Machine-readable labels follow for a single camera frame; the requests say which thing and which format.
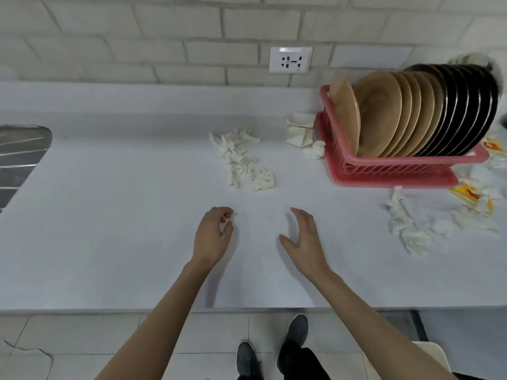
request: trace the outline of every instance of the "dish rack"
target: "dish rack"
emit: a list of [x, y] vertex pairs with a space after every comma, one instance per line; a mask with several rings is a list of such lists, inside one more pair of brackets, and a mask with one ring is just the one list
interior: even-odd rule
[[451, 170], [456, 164], [485, 162], [489, 155], [479, 143], [465, 156], [433, 156], [366, 159], [355, 156], [346, 140], [328, 97], [329, 85], [320, 88], [325, 109], [317, 114], [315, 125], [326, 143], [325, 158], [339, 185], [356, 187], [450, 188], [458, 184]]

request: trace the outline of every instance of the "shoe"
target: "shoe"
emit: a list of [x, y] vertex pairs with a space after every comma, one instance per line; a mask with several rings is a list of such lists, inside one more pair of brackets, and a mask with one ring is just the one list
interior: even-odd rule
[[236, 367], [239, 376], [262, 378], [261, 365], [252, 344], [243, 341], [236, 352]]
[[[306, 341], [306, 338], [308, 337], [308, 318], [304, 314], [299, 314], [295, 316], [294, 319], [290, 322], [288, 329], [287, 329], [287, 335], [285, 336], [285, 340], [283, 341], [282, 347], [287, 342], [292, 342], [293, 344], [297, 344], [299, 348], [301, 348]], [[282, 347], [276, 354], [276, 366], [278, 367], [278, 370], [283, 374], [281, 366], [280, 366], [280, 352], [282, 350]]]

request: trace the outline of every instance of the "person's left hand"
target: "person's left hand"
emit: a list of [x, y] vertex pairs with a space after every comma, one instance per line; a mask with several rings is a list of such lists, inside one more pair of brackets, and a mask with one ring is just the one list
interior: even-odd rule
[[204, 269], [212, 269], [224, 256], [231, 241], [234, 227], [229, 221], [220, 231], [220, 223], [225, 223], [233, 214], [232, 208], [213, 207], [204, 215], [195, 233], [192, 261]]

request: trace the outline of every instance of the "leg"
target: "leg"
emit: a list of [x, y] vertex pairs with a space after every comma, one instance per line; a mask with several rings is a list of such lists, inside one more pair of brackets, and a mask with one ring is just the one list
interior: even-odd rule
[[238, 347], [236, 367], [239, 373], [238, 380], [264, 380], [257, 355], [248, 341], [243, 341]]
[[308, 336], [308, 319], [298, 315], [289, 325], [287, 337], [277, 358], [277, 366], [285, 380], [330, 380], [314, 353], [301, 348]]

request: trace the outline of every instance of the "stainless steel sink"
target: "stainless steel sink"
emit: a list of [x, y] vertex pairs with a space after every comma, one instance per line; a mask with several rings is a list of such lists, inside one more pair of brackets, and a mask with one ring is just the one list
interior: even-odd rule
[[0, 126], [0, 212], [14, 197], [51, 145], [44, 127]]

